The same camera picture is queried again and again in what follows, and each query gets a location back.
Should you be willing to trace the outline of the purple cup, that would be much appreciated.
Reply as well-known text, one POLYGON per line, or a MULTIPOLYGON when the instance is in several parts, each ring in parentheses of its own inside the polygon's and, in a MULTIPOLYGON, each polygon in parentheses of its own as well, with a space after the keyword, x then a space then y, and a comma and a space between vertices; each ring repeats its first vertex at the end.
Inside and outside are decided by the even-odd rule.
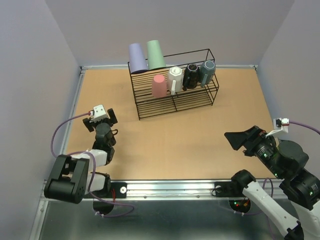
POLYGON ((131 74, 146 72, 149 68, 140 43, 132 43, 129 50, 129 68, 131 74))

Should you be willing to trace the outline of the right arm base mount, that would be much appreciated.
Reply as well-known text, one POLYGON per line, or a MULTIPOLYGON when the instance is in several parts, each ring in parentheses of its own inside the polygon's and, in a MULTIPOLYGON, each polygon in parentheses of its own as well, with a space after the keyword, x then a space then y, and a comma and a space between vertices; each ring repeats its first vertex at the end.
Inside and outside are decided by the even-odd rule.
POLYGON ((238 198, 244 197, 243 189, 248 187, 248 181, 216 181, 214 182, 215 193, 217 198, 238 198))

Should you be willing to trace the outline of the red cup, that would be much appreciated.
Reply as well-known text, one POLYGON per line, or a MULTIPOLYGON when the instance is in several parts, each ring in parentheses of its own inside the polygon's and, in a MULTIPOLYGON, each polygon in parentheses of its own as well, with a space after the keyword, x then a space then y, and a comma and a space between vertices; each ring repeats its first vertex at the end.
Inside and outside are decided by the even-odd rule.
POLYGON ((157 74, 153 77, 151 92, 155 98, 163 98, 167 95, 167 83, 164 75, 157 74))

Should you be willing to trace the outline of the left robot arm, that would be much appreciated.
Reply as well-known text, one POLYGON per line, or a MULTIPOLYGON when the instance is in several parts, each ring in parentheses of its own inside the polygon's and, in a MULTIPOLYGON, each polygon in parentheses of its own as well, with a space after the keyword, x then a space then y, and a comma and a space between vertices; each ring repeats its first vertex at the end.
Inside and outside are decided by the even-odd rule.
POLYGON ((96 169, 108 165, 115 153, 118 130, 112 130, 112 127, 118 120, 114 110, 99 104, 80 117, 88 131, 95 133, 92 148, 71 154, 57 155, 52 152, 55 162, 43 191, 48 199, 78 204, 91 192, 100 197, 111 193, 110 176, 97 173, 96 169))

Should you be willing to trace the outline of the aluminium front rail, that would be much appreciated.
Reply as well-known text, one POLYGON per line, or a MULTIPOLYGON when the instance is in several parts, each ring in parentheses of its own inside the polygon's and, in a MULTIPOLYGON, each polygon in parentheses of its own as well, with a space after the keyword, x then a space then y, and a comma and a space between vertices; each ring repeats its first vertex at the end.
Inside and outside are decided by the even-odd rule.
POLYGON ((102 190, 110 182, 127 183, 126 198, 118 198, 119 201, 164 201, 164 200, 209 200, 214 196, 214 182, 231 180, 128 180, 112 181, 108 177, 98 176, 91 186, 81 186, 80 194, 76 194, 76 203, 83 199, 91 199, 92 191, 102 190))

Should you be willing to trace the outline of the blue-grey mug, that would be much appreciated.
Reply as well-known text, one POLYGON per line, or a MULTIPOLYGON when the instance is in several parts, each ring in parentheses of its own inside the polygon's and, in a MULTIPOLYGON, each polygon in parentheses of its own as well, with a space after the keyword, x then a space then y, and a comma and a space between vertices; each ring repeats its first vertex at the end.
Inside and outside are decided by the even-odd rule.
POLYGON ((199 68, 199 83, 202 88, 209 84, 216 72, 216 64, 213 60, 204 61, 199 68))

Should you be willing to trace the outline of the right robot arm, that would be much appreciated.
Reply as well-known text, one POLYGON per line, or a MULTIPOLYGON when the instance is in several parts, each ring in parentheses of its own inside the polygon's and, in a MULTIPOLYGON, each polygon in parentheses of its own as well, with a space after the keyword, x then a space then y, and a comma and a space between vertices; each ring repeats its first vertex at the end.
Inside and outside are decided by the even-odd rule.
POLYGON ((298 218, 287 213, 245 169, 231 178, 231 192, 253 201, 285 240, 318 240, 320 180, 306 170, 309 156, 298 143, 291 140, 276 142, 274 135, 274 131, 267 133, 256 125, 245 131, 224 133, 235 151, 243 147, 245 156, 257 157, 281 181, 279 188, 295 208, 298 218))

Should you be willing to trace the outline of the white mug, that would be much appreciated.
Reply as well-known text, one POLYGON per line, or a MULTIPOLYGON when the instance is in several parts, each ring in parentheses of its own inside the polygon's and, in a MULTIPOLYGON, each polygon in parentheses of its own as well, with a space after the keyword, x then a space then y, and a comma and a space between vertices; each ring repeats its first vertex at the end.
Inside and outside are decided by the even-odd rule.
POLYGON ((173 66, 169 69, 167 74, 167 89, 173 96, 182 90, 183 86, 183 70, 178 66, 173 66))

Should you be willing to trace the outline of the black mug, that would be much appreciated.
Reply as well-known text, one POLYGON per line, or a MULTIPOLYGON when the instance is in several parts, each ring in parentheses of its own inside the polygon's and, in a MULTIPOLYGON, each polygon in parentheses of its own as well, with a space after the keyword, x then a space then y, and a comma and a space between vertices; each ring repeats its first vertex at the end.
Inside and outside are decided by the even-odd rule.
POLYGON ((186 91, 187 89, 196 88, 198 84, 199 74, 200 70, 196 64, 188 64, 184 70, 182 89, 186 91))

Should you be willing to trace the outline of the green cup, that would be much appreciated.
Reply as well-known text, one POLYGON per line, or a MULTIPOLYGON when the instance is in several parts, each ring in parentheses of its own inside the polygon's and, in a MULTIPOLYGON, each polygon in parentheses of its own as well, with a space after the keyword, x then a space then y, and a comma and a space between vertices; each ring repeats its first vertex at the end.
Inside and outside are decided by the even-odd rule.
POLYGON ((160 42, 158 40, 150 40, 147 42, 147 61, 148 69, 150 71, 166 67, 160 42))

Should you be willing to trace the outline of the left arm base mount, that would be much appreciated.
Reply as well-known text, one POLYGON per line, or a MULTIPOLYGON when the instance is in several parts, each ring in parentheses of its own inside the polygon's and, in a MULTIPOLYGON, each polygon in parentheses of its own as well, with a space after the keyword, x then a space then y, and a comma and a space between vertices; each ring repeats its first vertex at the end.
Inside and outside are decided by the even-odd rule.
POLYGON ((125 199, 127 197, 128 184, 124 181, 109 182, 101 190, 92 191, 92 193, 102 199, 125 199))

